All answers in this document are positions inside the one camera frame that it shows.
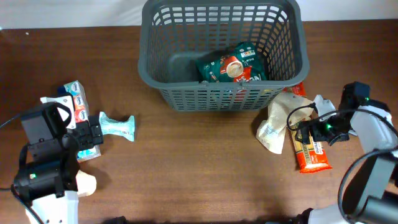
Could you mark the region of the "San Remo spaghetti packet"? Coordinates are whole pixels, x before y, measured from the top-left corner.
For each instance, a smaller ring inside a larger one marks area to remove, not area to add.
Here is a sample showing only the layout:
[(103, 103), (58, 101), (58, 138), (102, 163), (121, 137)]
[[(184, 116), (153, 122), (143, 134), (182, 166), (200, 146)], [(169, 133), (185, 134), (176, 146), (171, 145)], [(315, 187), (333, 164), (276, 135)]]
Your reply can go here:
[(311, 143), (304, 145), (297, 141), (297, 131), (290, 131), (290, 135), (300, 167), (300, 173), (315, 173), (332, 169), (321, 142), (314, 142), (310, 134)]

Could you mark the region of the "Kleenex tissue multipack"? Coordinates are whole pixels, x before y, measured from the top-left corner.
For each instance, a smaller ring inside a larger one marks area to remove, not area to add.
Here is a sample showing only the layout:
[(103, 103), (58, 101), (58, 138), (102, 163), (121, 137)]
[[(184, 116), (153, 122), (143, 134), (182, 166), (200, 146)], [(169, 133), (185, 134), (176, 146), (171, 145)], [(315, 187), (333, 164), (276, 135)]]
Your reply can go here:
[[(78, 80), (58, 87), (57, 92), (59, 95), (64, 93), (70, 93), (72, 95), (76, 124), (88, 121), (89, 106), (86, 101), (83, 85)], [(80, 151), (77, 154), (77, 160), (78, 162), (84, 162), (99, 157), (100, 155), (100, 147), (95, 146), (91, 149)]]

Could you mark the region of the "green Nescafe coffee bag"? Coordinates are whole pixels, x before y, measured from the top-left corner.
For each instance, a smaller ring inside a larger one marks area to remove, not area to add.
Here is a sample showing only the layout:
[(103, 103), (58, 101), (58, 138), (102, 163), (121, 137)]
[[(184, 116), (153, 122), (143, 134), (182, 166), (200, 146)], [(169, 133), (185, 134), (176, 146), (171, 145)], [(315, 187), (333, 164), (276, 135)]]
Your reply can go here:
[(254, 44), (241, 42), (227, 54), (205, 56), (195, 62), (203, 81), (209, 83), (268, 80)]

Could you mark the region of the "grey plastic basket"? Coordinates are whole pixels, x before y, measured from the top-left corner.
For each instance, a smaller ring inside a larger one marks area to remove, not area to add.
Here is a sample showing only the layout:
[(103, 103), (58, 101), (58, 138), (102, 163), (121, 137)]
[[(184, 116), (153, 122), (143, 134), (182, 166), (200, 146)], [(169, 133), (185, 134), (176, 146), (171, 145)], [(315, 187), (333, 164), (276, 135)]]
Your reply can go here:
[[(196, 61), (212, 61), (250, 42), (266, 80), (205, 81)], [(138, 72), (177, 111), (265, 108), (310, 69), (294, 0), (150, 0), (142, 9)]]

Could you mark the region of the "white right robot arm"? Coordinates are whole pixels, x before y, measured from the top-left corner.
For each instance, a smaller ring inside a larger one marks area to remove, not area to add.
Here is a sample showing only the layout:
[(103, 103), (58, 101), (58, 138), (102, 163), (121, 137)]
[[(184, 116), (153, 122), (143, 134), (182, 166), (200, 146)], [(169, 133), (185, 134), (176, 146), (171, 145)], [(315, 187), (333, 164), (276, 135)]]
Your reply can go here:
[(335, 205), (309, 208), (292, 223), (397, 223), (397, 194), (387, 191), (397, 183), (397, 130), (389, 107), (370, 97), (370, 87), (360, 82), (344, 86), (337, 110), (311, 103), (317, 118), (287, 119), (287, 127), (302, 143), (347, 141), (354, 131), (364, 155), (344, 174)]

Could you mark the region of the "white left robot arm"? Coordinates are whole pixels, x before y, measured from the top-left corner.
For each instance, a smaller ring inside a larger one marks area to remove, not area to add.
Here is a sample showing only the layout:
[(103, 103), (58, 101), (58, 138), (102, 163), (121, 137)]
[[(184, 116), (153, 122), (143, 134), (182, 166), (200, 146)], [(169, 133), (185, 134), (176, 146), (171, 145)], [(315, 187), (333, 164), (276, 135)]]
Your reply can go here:
[(99, 123), (85, 121), (67, 126), (70, 109), (57, 102), (44, 103), (21, 114), (29, 142), (19, 156), (19, 170), (11, 186), (34, 223), (78, 223), (77, 154), (103, 143)]

